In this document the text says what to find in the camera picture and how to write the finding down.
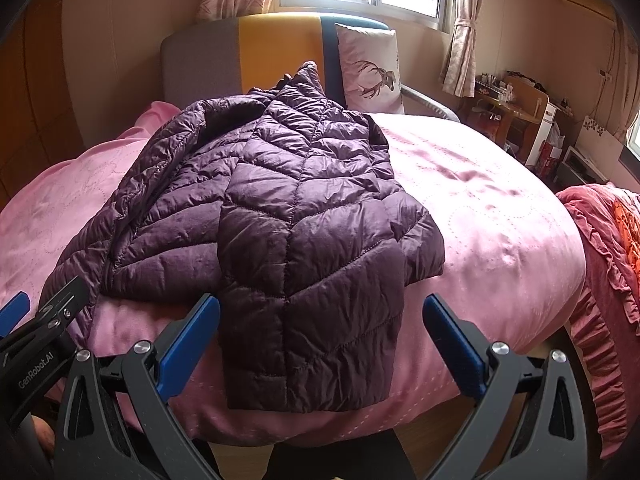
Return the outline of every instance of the pink bed sheet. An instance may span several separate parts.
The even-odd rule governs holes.
[[[41,174],[0,213],[0,303],[40,288],[70,238],[105,202],[148,136],[177,112],[154,103],[118,140]],[[529,171],[462,124],[377,114],[396,178],[425,204],[446,244],[442,276],[409,286],[388,399],[353,412],[228,410],[220,349],[209,346],[171,406],[191,436],[257,446],[290,440],[316,446],[409,422],[458,394],[422,326],[426,295],[439,292],[490,339],[532,348],[568,319],[585,274],[578,230],[568,212]],[[98,355],[153,339],[189,305],[100,298],[89,343]],[[130,406],[126,417],[135,421]]]

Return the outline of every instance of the purple puffer jacket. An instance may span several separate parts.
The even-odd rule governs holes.
[[[82,344],[99,294],[211,292],[230,408],[355,410],[388,395],[404,286],[442,272],[444,242],[393,180],[378,126],[327,99],[312,62],[278,86],[158,130],[40,303],[84,277]]]

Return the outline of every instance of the wooden wardrobe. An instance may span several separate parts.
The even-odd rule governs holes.
[[[62,0],[31,0],[0,43],[0,210],[43,170],[84,151],[61,18]]]

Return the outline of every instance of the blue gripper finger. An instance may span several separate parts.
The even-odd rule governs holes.
[[[18,292],[0,309],[0,337],[7,337],[20,320],[29,313],[31,301],[26,292]]]
[[[434,294],[424,300],[422,322],[460,393],[475,400],[482,399],[486,392],[484,361]]]
[[[182,392],[219,322],[220,304],[205,294],[184,319],[180,332],[158,363],[157,388],[164,402]]]

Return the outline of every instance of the orange blanket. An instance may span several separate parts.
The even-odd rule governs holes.
[[[626,259],[640,282],[640,221],[626,205],[616,199],[614,217],[624,243]]]

